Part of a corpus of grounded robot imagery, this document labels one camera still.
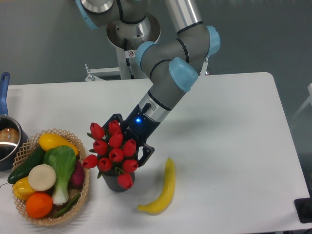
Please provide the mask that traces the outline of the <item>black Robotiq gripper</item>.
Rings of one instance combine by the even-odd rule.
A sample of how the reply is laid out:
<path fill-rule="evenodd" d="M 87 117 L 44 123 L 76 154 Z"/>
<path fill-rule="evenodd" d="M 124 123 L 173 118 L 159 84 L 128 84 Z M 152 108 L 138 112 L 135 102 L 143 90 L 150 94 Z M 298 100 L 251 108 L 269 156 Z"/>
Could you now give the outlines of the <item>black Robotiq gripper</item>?
<path fill-rule="evenodd" d="M 135 140 L 137 147 L 142 146 L 142 155 L 140 156 L 138 152 L 135 157 L 139 167 L 143 166 L 155 152 L 154 147 L 146 144 L 148 137 L 160 125 L 160 122 L 152 120 L 146 115 L 146 112 L 151 106 L 150 103 L 146 103 L 141 109 L 140 106 L 137 105 L 125 120 L 123 120 L 121 114 L 113 114 L 102 126 L 103 129 L 108 129 L 109 123 L 116 120 L 121 124 L 123 133 L 126 134 L 125 139 L 133 139 Z"/>

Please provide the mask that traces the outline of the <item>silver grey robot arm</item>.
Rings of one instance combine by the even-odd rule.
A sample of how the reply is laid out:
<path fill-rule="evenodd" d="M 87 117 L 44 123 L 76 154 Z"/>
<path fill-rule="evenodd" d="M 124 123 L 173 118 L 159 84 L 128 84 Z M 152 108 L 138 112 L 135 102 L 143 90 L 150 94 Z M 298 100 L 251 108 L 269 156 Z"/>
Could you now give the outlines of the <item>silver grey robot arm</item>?
<path fill-rule="evenodd" d="M 206 26 L 193 0 L 168 0 L 166 7 L 174 23 L 177 38 L 159 45 L 160 26 L 147 12 L 144 0 L 78 0 L 76 5 L 88 26 L 107 27 L 107 37 L 120 51 L 118 60 L 122 77 L 147 76 L 152 87 L 126 119 L 119 121 L 126 139 L 136 141 L 143 150 L 139 166 L 154 152 L 148 137 L 190 91 L 199 75 L 204 75 L 209 56 L 220 49 L 216 29 Z"/>

